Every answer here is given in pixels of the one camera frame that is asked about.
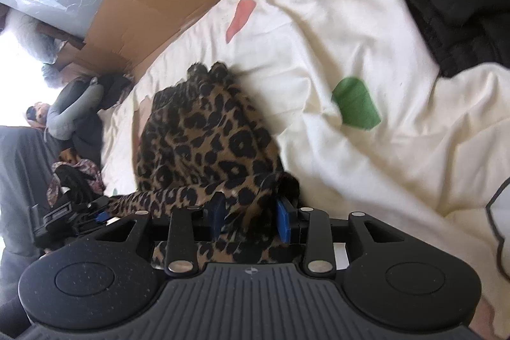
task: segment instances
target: crosshair logo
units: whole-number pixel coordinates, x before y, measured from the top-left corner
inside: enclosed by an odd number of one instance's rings
[[[255,275],[259,271],[258,271],[257,268],[254,268],[253,266],[250,266],[247,269],[245,269],[244,272],[249,274],[249,275]]]

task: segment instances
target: pink patch on fabric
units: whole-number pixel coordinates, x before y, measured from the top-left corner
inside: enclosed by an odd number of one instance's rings
[[[256,5],[257,3],[254,0],[240,0],[237,3],[234,19],[230,23],[229,28],[226,30],[225,38],[227,44],[231,41],[234,35],[242,30],[243,26],[246,25]]]

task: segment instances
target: silver screw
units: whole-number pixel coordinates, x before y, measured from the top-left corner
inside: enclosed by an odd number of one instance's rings
[[[330,272],[333,269],[333,265],[328,261],[317,259],[308,263],[308,269],[314,274],[324,274],[326,272]]]
[[[178,259],[168,264],[168,269],[176,274],[182,274],[184,272],[190,272],[193,269],[193,264],[190,261]]]

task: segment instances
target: white cloth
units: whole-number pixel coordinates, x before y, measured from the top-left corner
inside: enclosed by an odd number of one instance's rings
[[[223,61],[261,110],[305,201],[345,218],[362,210],[468,262],[510,335],[510,284],[496,267],[485,206],[510,176],[510,72],[483,64],[437,80],[404,0],[254,0],[226,43],[239,0],[222,0],[154,62],[105,123],[107,192],[136,189],[133,112],[185,77]],[[345,126],[332,91],[363,80],[381,117]]]

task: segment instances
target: white bed sheet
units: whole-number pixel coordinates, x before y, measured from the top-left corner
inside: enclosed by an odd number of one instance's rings
[[[107,194],[136,190],[140,102],[194,62],[223,61],[261,110],[310,206],[338,218],[363,210],[462,258],[495,309],[496,334],[510,336],[510,283],[496,267],[484,211],[510,177],[510,72],[483,64],[437,79],[404,0],[254,0],[227,43],[239,1],[219,2],[103,115]],[[332,101],[351,76],[364,81],[381,118],[369,131],[345,126]]]

